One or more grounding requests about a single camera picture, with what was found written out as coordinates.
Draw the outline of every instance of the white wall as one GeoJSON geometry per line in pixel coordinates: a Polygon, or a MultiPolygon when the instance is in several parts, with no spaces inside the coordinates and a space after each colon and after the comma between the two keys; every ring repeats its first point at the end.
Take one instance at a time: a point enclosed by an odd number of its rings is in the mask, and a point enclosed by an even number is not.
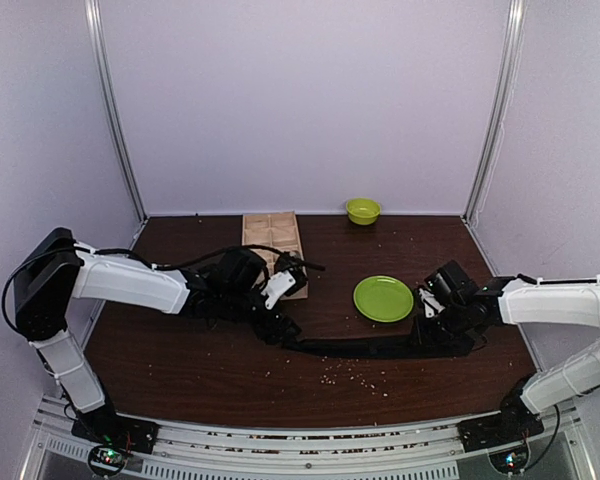
{"type": "MultiPolygon", "coordinates": [[[[130,242],[136,220],[105,123],[81,0],[0,0],[0,291],[55,226],[130,242]]],[[[91,308],[73,309],[78,334],[91,308]]],[[[13,478],[45,386],[33,350],[0,316],[0,480],[13,478]]]]}
{"type": "Polygon", "coordinates": [[[147,210],[461,213],[508,4],[102,2],[147,210]]]}
{"type": "MultiPolygon", "coordinates": [[[[600,0],[529,2],[515,95],[478,237],[500,273],[600,273],[600,0]]],[[[599,332],[527,329],[551,365],[599,332]]],[[[600,391],[579,410],[600,464],[600,391]]]]}

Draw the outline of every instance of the yellow-green bowl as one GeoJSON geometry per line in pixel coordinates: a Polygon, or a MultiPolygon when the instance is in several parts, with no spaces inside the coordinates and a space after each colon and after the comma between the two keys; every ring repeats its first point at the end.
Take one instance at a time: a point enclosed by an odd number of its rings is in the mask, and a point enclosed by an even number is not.
{"type": "Polygon", "coordinates": [[[370,198],[352,198],[347,202],[349,220],[356,225],[371,225],[380,216],[380,205],[370,198]]]}

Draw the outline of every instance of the wooden table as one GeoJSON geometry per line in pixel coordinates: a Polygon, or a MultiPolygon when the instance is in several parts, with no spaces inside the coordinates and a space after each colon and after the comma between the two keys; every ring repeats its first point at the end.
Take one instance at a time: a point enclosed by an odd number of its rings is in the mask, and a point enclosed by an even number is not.
{"type": "MultiPolygon", "coordinates": [[[[455,217],[383,216],[356,227],[341,216],[299,216],[309,298],[285,311],[305,337],[408,332],[410,320],[376,325],[352,292],[364,277],[408,285],[450,259],[478,283],[490,274],[455,217]]],[[[239,244],[241,217],[152,218],[136,246],[151,261],[175,263],[239,244]]],[[[514,383],[534,371],[515,327],[491,328],[488,345],[464,358],[323,359],[265,346],[246,325],[202,321],[107,304],[87,357],[121,412],[154,418],[253,427],[383,425],[497,409],[514,383]]]]}

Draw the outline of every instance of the black strap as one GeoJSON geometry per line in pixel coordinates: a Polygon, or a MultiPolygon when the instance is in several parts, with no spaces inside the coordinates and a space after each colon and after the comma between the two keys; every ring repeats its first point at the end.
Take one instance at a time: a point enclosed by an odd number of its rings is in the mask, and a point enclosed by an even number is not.
{"type": "Polygon", "coordinates": [[[440,358],[468,355],[474,340],[462,335],[441,345],[423,345],[413,341],[411,335],[356,339],[306,339],[288,338],[282,348],[321,357],[336,358],[440,358]]]}

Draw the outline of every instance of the wire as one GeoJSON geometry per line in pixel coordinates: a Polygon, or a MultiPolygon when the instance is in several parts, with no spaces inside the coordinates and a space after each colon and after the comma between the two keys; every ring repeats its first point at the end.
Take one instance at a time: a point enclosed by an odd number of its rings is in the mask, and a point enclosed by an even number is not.
{"type": "Polygon", "coordinates": [[[128,258],[142,263],[147,268],[153,268],[153,265],[149,261],[128,248],[103,248],[96,250],[95,253],[96,255],[126,255],[128,258]]]}
{"type": "Polygon", "coordinates": [[[52,255],[57,255],[58,253],[75,252],[75,251],[89,252],[89,250],[87,250],[86,248],[78,247],[78,246],[57,248],[55,250],[50,250],[48,252],[41,253],[40,255],[36,255],[35,257],[31,257],[31,258],[25,260],[18,268],[16,268],[13,271],[13,273],[11,275],[9,275],[9,278],[7,279],[6,283],[4,284],[4,288],[2,289],[2,295],[0,298],[0,306],[1,306],[1,310],[2,310],[2,318],[7,323],[9,328],[11,328],[11,330],[13,330],[14,332],[16,332],[19,335],[22,335],[20,330],[18,330],[18,327],[16,327],[16,325],[9,319],[9,314],[7,313],[7,294],[9,293],[9,287],[11,286],[11,282],[13,282],[15,277],[20,272],[22,272],[24,269],[26,269],[33,263],[37,262],[38,260],[42,260],[43,258],[47,258],[52,255]]]}
{"type": "Polygon", "coordinates": [[[213,252],[207,253],[206,255],[202,255],[201,257],[194,258],[192,260],[187,260],[182,263],[178,263],[175,265],[158,265],[156,266],[156,270],[181,270],[183,268],[191,267],[198,263],[204,262],[205,260],[209,260],[213,257],[217,257],[218,255],[222,255],[223,253],[234,252],[237,250],[266,250],[268,252],[275,253],[276,255],[280,255],[282,257],[286,257],[290,263],[294,263],[296,265],[304,266],[310,268],[312,270],[324,271],[325,267],[322,265],[317,265],[315,263],[307,262],[297,257],[291,256],[288,252],[283,252],[282,250],[278,250],[274,247],[269,247],[267,245],[239,245],[233,247],[224,247],[219,250],[215,250],[213,252]]]}
{"type": "Polygon", "coordinates": [[[478,348],[474,348],[473,350],[471,350],[471,353],[482,350],[489,343],[489,339],[484,334],[480,335],[480,339],[482,340],[482,345],[480,345],[478,348]]]}
{"type": "Polygon", "coordinates": [[[65,416],[65,417],[67,417],[69,420],[72,420],[72,421],[74,421],[74,422],[75,422],[76,420],[78,420],[78,415],[76,415],[76,411],[74,410],[74,408],[73,408],[73,405],[71,405],[70,403],[67,403],[67,404],[64,406],[64,409],[63,409],[63,411],[64,411],[64,416],[65,416]],[[67,408],[69,408],[69,407],[71,408],[71,410],[73,410],[73,414],[75,415],[75,417],[70,417],[70,416],[69,416],[69,414],[67,413],[67,408]]]}
{"type": "Polygon", "coordinates": [[[531,465],[529,465],[528,467],[525,467],[523,469],[524,473],[528,472],[533,467],[538,465],[538,463],[540,463],[540,460],[542,460],[545,457],[545,455],[549,452],[551,445],[553,445],[553,443],[556,440],[556,437],[558,436],[558,432],[560,431],[560,409],[558,408],[557,405],[554,405],[553,408],[555,408],[555,410],[556,410],[556,429],[553,431],[553,435],[551,435],[551,439],[549,440],[549,443],[547,444],[547,446],[544,448],[542,453],[540,455],[538,455],[538,458],[536,458],[531,465]]]}

